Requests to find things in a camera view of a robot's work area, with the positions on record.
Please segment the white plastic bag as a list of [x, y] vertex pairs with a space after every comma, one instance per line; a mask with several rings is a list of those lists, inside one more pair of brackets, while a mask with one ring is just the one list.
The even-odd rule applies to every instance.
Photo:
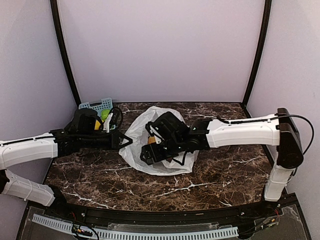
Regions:
[[166, 112], [173, 113], [182, 122], [185, 121], [181, 113], [175, 109], [151, 106], [140, 114], [125, 132], [125, 135], [132, 139], [132, 143], [121, 148], [118, 153], [131, 167], [149, 175], [175, 176], [189, 174], [193, 171], [194, 163], [199, 154], [198, 150], [194, 153], [187, 153], [186, 157], [183, 157], [184, 153], [181, 152], [171, 162], [164, 160], [152, 165], [147, 165], [140, 158], [142, 147], [148, 143], [148, 137], [150, 136], [145, 128], [146, 124], [155, 121]]

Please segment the light blue plastic basket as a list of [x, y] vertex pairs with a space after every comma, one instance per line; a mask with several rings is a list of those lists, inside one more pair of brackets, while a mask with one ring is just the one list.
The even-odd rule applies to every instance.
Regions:
[[78, 109], [92, 109], [97, 112], [97, 115], [101, 117], [103, 110], [111, 110], [113, 108], [113, 101], [110, 97], [103, 98], [95, 102], [84, 102], [78, 106]]

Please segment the black corner post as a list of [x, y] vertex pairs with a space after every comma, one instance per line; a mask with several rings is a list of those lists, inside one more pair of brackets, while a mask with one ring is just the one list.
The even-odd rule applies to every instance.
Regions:
[[272, 9], [272, 0], [265, 0], [263, 13], [262, 13], [261, 27], [259, 31], [252, 68], [251, 68], [246, 89], [244, 92], [244, 97], [242, 99], [242, 102], [240, 103], [240, 106], [247, 118], [251, 117], [251, 114], [248, 111], [248, 104], [254, 90], [254, 85], [257, 79], [258, 70], [259, 70], [261, 59], [263, 56], [263, 51], [265, 47], [265, 41], [266, 41], [268, 26], [270, 21], [271, 9]]
[[58, 43], [58, 48], [60, 52], [60, 56], [62, 59], [64, 71], [67, 77], [68, 85], [72, 93], [73, 100], [78, 107], [81, 104], [81, 98], [79, 91], [76, 86], [76, 81], [73, 76], [69, 56], [67, 53], [67, 48], [66, 48], [66, 43], [64, 40], [64, 34], [63, 34], [63, 29], [62, 29], [62, 24], [61, 24], [61, 18], [60, 18], [60, 13], [59, 13], [59, 6], [58, 6], [58, 1], [57, 0], [50, 0], [50, 9], [51, 9], [51, 15], [52, 15], [52, 20], [53, 20], [53, 25], [54, 25], [54, 30], [55, 30], [55, 35]]

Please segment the green round fruit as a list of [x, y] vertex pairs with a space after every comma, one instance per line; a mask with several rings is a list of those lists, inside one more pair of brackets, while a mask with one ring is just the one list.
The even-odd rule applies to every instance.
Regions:
[[103, 109], [100, 113], [100, 118], [102, 121], [105, 121], [110, 113], [109, 109]]

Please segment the black front rail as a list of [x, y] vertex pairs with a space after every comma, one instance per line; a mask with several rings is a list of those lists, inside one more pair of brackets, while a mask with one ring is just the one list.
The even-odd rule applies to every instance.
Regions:
[[274, 207], [262, 202], [250, 203], [234, 207], [215, 208], [190, 211], [133, 211], [115, 210], [97, 207], [85, 207], [66, 203], [62, 206], [48, 207], [49, 215], [61, 216], [88, 225], [107, 226], [108, 224], [233, 224], [251, 223], [255, 220], [276, 216]]

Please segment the black left corner post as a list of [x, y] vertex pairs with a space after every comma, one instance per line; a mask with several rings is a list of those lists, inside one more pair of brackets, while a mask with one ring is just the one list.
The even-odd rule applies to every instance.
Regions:
[[62, 24], [61, 24], [61, 18], [60, 18], [60, 13], [59, 13], [59, 6], [58, 6], [58, 1], [57, 0], [50, 0], [50, 9], [51, 9], [51, 15], [52, 15], [52, 20], [53, 20], [53, 25], [54, 25], [54, 30], [55, 30], [55, 35], [58, 43], [58, 48], [60, 52], [60, 56], [62, 59], [64, 71], [67, 77], [68, 85], [72, 93], [73, 100], [78, 107], [81, 104], [81, 98], [79, 91], [76, 86], [76, 81], [73, 76], [69, 56], [67, 53], [67, 48], [66, 48], [66, 43], [64, 40], [64, 34], [63, 34], [63, 29], [62, 29]]

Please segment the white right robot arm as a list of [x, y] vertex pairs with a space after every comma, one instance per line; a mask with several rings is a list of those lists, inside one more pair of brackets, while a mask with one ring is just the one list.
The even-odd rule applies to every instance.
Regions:
[[180, 153], [193, 153], [224, 146], [269, 145], [277, 147], [277, 160], [264, 188], [263, 200], [255, 213], [266, 217], [275, 208], [283, 189], [303, 160], [299, 131], [287, 109], [263, 117], [225, 120], [199, 119], [187, 126], [166, 112], [145, 126], [155, 142], [141, 148], [140, 159], [147, 165], [173, 159]]

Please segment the yellow lemon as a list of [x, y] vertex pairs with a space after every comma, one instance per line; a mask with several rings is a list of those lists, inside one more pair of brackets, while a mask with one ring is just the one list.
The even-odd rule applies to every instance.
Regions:
[[99, 130], [99, 129], [100, 129], [100, 126], [101, 126], [100, 122], [96, 120], [96, 121], [95, 121], [94, 129], [95, 129], [95, 130]]

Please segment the black right corner post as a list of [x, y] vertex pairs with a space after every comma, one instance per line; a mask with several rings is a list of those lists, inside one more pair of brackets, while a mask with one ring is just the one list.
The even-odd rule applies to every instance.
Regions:
[[247, 118], [251, 117], [251, 114], [248, 111], [248, 104], [254, 90], [254, 85], [257, 79], [258, 70], [259, 70], [261, 59], [263, 56], [263, 51], [265, 47], [265, 41], [266, 41], [268, 26], [270, 21], [271, 9], [272, 9], [272, 0], [265, 0], [263, 13], [262, 13], [261, 27], [259, 31], [252, 68], [251, 68], [246, 89], [244, 92], [244, 97], [242, 99], [242, 102], [240, 103], [240, 106]]

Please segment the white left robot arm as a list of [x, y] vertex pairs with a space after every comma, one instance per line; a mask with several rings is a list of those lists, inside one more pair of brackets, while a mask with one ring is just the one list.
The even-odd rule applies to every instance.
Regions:
[[71, 208], [58, 187], [18, 176], [9, 167], [69, 156], [83, 148], [120, 150], [133, 142], [119, 131], [122, 121], [123, 113], [118, 107], [110, 110], [105, 121], [96, 110], [82, 108], [74, 112], [64, 128], [34, 137], [1, 141], [0, 193], [50, 207], [58, 217], [67, 218]]

